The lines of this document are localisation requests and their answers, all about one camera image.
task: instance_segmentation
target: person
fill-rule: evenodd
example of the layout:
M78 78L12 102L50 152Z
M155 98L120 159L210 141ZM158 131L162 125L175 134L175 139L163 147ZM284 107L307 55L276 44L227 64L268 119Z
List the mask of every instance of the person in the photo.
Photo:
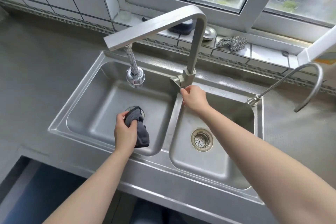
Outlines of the person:
M217 112L198 86L181 89L181 94L183 104L208 125L280 223L336 223L336 191L329 184L300 162ZM132 121L128 128L123 120L126 114L117 115L113 154L45 224L102 223L137 140L137 122Z

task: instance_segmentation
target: sink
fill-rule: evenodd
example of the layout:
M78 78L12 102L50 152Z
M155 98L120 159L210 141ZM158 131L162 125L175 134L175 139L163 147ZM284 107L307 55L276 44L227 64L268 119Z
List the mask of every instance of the sink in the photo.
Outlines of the sink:
M254 133L254 112L248 104L208 92L206 96L211 107ZM177 120L169 156L174 166L184 171L238 189L250 187L209 127L185 107Z
M134 150L134 161L260 201L208 126L182 106L179 88L170 80L181 72L166 69L166 61L144 60L137 60L137 64L145 72L145 82L132 88L126 81L130 65L125 52L101 52L49 132L112 152L116 115L140 106L150 144ZM263 138L263 101L250 107L245 102L254 94L201 75L194 84L206 91L214 109Z

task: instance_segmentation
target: person's left hand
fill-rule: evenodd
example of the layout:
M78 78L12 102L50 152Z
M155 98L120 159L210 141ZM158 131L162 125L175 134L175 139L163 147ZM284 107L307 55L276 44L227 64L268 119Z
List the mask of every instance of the person's left hand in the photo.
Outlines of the person's left hand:
M121 151L128 157L131 156L135 144L137 143L137 121L133 120L130 127L124 123L124 116L128 112L117 115L117 122L114 129L115 151Z

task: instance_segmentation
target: drain strainer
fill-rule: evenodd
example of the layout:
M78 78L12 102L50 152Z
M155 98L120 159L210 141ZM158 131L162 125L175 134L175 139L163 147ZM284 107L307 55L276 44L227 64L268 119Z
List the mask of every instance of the drain strainer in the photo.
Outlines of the drain strainer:
M205 129L196 129L191 135L191 143L198 151L208 151L213 144L212 135Z
M126 111L130 111L130 110L132 110L134 107L136 107L136 106L130 106L130 107L128 107L126 110L125 110L125 112ZM142 108L140 108L141 109L141 115L143 116L143 118L145 119L145 112L142 110Z

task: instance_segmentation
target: faucet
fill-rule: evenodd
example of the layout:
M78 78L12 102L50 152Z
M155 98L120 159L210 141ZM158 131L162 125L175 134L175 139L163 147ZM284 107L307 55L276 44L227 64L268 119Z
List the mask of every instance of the faucet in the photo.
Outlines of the faucet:
M196 25L187 66L183 69L181 75L171 78L180 88L185 88L191 85L195 78L196 60L207 25L207 17L197 6L187 5L104 37L105 43L110 51L125 46L127 47L126 53L130 59L131 67L127 70L126 78L131 86L139 87L145 81L143 70L137 67L131 44L189 19L196 19Z
M249 98L247 100L247 104L249 104L250 106L255 106L257 104L257 102L261 99L261 97L263 95L265 95L267 92L269 92L270 90L274 89L276 86L278 86L280 83L282 83L284 80L286 80L288 77L292 76L294 73L296 73L297 71L300 71L301 69L305 68L305 67L314 67L317 70L317 74L318 74L318 78L317 78L317 82L313 88L313 90L311 91L311 93L309 94L309 96L301 103L299 104L295 109L294 112L298 112L300 111L303 107L305 107L310 100L318 93L322 82L323 82L323 69L320 65L316 64L316 63L306 63L303 64L299 67L297 67L296 69L294 69L292 72L290 72L289 74L287 74L286 76L284 76L281 80L277 81L275 84L273 84L271 87L269 87L267 90L265 90L263 93L261 94L256 94L254 97Z

